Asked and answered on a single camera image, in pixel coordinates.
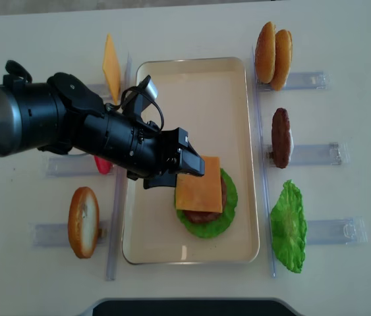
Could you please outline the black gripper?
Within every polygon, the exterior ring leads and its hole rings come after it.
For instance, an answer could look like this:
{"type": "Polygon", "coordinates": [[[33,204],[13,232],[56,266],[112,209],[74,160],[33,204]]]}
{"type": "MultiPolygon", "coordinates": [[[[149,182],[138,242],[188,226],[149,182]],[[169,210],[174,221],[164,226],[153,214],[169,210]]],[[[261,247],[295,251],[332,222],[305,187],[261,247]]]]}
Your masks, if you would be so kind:
{"type": "Polygon", "coordinates": [[[133,138],[128,158],[127,178],[143,180],[144,189],[174,187],[177,175],[205,175],[205,162],[196,152],[186,149],[188,132],[182,128],[148,136],[141,130],[133,138]]]}

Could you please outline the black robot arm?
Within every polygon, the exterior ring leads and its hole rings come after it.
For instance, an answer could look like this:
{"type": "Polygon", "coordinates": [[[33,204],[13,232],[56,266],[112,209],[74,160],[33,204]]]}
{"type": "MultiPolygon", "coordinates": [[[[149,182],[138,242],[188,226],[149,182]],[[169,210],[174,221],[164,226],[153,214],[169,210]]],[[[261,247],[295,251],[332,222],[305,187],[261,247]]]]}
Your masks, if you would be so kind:
{"type": "Polygon", "coordinates": [[[66,155],[77,148],[124,168],[144,187],[174,187],[177,175],[203,176],[205,162],[186,130],[145,122],[156,104],[150,77],[126,89],[119,105],[103,99],[77,77],[58,72],[35,84],[15,61],[7,61],[0,84],[0,157],[38,149],[66,155]]]}

